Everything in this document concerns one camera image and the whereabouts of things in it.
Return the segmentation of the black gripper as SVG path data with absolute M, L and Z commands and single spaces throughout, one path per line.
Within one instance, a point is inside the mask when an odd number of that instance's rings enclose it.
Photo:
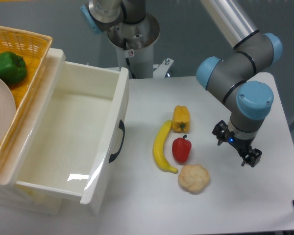
M 251 146 L 256 136 L 254 132 L 246 133 L 230 130 L 227 124 L 221 120 L 215 125 L 212 134 L 217 138 L 218 146 L 226 142 L 238 151 L 243 159 L 241 166 L 249 165 L 250 167 L 255 167 L 259 163 L 262 151 Z

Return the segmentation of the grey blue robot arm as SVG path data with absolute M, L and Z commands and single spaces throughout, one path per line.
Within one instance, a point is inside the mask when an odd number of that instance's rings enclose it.
M 271 33 L 262 34 L 235 0 L 204 0 L 202 5 L 234 50 L 221 60 L 205 59 L 196 71 L 199 84 L 231 113 L 229 122 L 213 129 L 219 143 L 233 146 L 243 164 L 256 166 L 261 151 L 252 148 L 258 130 L 271 110 L 271 88 L 252 81 L 257 73 L 275 63 L 283 46 Z M 91 0 L 81 14 L 95 34 L 107 33 L 117 51 L 120 68 L 129 77 L 154 78 L 153 46 L 160 34 L 158 21 L 146 11 L 143 0 Z

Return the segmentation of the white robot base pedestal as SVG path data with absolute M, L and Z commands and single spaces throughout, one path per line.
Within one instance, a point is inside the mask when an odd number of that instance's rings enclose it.
M 165 58 L 162 63 L 154 64 L 154 44 L 159 35 L 160 25 L 149 13 L 138 24 L 119 23 L 107 31 L 116 49 L 118 65 L 128 69 L 130 79 L 170 76 L 173 59 Z

